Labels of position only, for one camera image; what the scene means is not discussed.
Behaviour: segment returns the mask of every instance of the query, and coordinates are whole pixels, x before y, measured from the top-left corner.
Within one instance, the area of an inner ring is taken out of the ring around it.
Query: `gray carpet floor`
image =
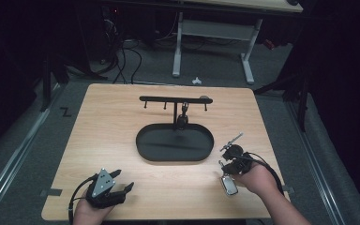
[[[135,41],[126,43],[129,48],[134,46],[132,50],[142,56],[141,66],[134,76],[136,84],[194,85],[192,80],[198,77],[202,81],[202,86],[257,89],[276,79],[292,49],[291,45],[271,51],[263,45],[255,46],[250,57],[255,83],[249,85],[246,83],[237,53],[244,43],[225,46],[210,43],[200,46],[199,43],[190,41],[184,46],[181,76],[173,78],[174,46],[171,41],[161,41],[155,48]],[[121,64],[124,58],[121,53],[118,55]],[[125,50],[125,56],[126,66],[123,74],[126,80],[120,77],[118,83],[129,83],[131,74],[140,62],[139,56],[133,51]],[[92,62],[91,65],[92,69],[102,67],[96,62]],[[48,113],[46,120],[37,130],[37,135],[21,168],[0,201],[0,224],[68,224],[66,221],[51,222],[41,218],[46,191],[53,182],[87,86],[90,83],[112,83],[117,74],[117,68],[103,74],[109,77],[108,81],[104,82],[70,75],[69,83],[55,91],[55,101],[45,112]],[[39,109],[42,106],[40,86],[36,92],[38,97],[34,104],[0,140],[0,173],[40,117]],[[307,132],[300,134],[290,113],[296,102],[283,102],[280,94],[280,91],[270,91],[256,96],[256,99],[281,173],[291,190],[292,203],[312,224],[335,224],[325,205],[323,195],[317,188],[314,173],[308,166],[306,142],[303,142],[303,137],[307,137],[307,143],[313,149],[343,218],[343,222],[338,224],[360,224],[360,196],[327,136],[313,99],[309,97],[307,103]],[[63,116],[63,108],[67,108],[67,114],[70,116]],[[262,223],[272,224],[272,221],[270,219],[247,221],[247,224]]]

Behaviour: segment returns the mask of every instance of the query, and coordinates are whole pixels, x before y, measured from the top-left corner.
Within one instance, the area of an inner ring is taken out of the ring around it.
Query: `wearable hand device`
[[[78,190],[89,181],[93,181],[89,185],[89,188],[86,191],[86,196],[84,197],[93,207],[95,208],[106,208],[120,203],[124,203],[126,195],[132,190],[134,182],[127,185],[123,190],[110,192],[110,190],[115,185],[113,180],[116,176],[121,173],[121,170],[117,170],[111,173],[108,173],[104,168],[101,169],[99,174],[94,174],[93,176],[87,178],[83,181],[72,194],[72,198],[68,205],[68,219],[69,224],[73,223],[73,205],[75,196]]]
[[[270,165],[268,165],[268,163],[265,162],[264,159],[262,159],[260,156],[253,153],[244,152],[244,149],[241,146],[233,144],[233,142],[235,142],[243,134],[244,133],[240,133],[237,137],[232,139],[232,141],[224,145],[223,148],[220,150],[225,150],[222,157],[226,161],[230,161],[230,163],[227,165],[224,165],[221,161],[218,162],[221,165],[221,170],[223,171],[223,175],[221,176],[220,180],[226,194],[233,195],[238,192],[238,190],[236,189],[236,185],[231,179],[230,175],[248,173],[250,171],[252,162],[263,165],[274,176],[274,179],[277,183],[277,189],[280,193],[283,194],[283,189],[279,177],[277,173],[270,167]],[[251,155],[258,157],[260,160],[254,159]]]

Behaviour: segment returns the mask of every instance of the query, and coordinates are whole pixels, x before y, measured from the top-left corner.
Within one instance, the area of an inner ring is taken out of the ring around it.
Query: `forearm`
[[[310,224],[299,211],[279,192],[260,196],[276,225]]]

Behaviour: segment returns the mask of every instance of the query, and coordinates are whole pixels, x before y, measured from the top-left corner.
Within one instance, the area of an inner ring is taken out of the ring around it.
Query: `person's right hand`
[[[250,192],[259,196],[277,190],[273,175],[261,164],[253,162],[250,171],[244,174],[234,174],[232,178],[242,183]]]

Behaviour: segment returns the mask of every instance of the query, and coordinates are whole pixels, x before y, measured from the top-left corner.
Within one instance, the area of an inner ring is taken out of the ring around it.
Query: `metal desk leg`
[[[254,84],[253,74],[252,74],[252,70],[250,69],[250,64],[249,64],[249,57],[252,53],[253,46],[256,42],[256,38],[259,35],[259,31],[260,31],[260,27],[262,26],[262,22],[263,22],[263,19],[259,19],[256,22],[254,29],[253,29],[252,37],[250,38],[250,41],[249,41],[249,46],[247,48],[247,52],[241,54],[242,65],[244,66],[244,72],[245,72],[245,76],[247,78],[248,84]]]
[[[174,53],[173,73],[172,73],[174,77],[180,77],[182,32],[183,32],[183,12],[179,12],[179,22],[177,27],[177,45],[176,45],[176,52]]]

